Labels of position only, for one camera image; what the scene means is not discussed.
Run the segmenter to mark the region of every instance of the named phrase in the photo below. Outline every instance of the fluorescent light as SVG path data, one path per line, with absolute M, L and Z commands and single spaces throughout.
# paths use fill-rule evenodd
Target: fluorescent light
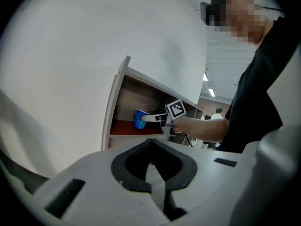
M 214 94 L 214 91 L 213 91 L 213 89 L 208 89 L 208 90 L 209 90 L 209 92 L 210 92 L 211 96 L 215 97 L 215 94 Z
M 203 81 L 208 81 L 208 78 L 205 73 L 204 73 Z

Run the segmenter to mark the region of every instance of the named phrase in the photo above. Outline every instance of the person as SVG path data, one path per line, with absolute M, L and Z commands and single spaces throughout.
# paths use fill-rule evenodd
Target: person
M 212 120 L 223 119 L 223 117 L 222 117 L 222 108 L 216 108 L 215 111 L 216 111 L 216 113 L 211 116 L 211 119 Z
M 214 24 L 238 37 L 238 41 L 252 43 L 257 50 L 239 79 L 223 119 L 180 117 L 174 121 L 174 130 L 203 141 L 222 142 L 220 151 L 242 153 L 248 143 L 282 126 L 267 90 L 292 57 L 298 36 L 286 18 L 267 18 L 252 0 L 212 0 L 211 4 Z
M 223 119 L 223 117 L 222 117 L 222 108 L 216 108 L 215 111 L 216 111 L 216 113 L 211 116 L 211 119 L 212 120 Z M 208 145 L 207 148 L 209 150 L 215 149 L 215 142 L 206 142 L 206 141 L 203 141 L 201 148 L 204 149 L 206 145 Z

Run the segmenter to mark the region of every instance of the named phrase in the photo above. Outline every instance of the black slot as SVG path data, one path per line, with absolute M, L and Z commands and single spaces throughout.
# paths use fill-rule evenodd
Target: black slot
M 82 180 L 73 179 L 45 210 L 53 216 L 61 218 L 84 184 L 85 182 Z
M 216 158 L 214 161 L 218 162 L 220 164 L 230 166 L 230 167 L 235 167 L 237 164 L 237 161 L 230 161 L 230 160 L 226 160 L 226 159 L 222 159 L 222 158 Z

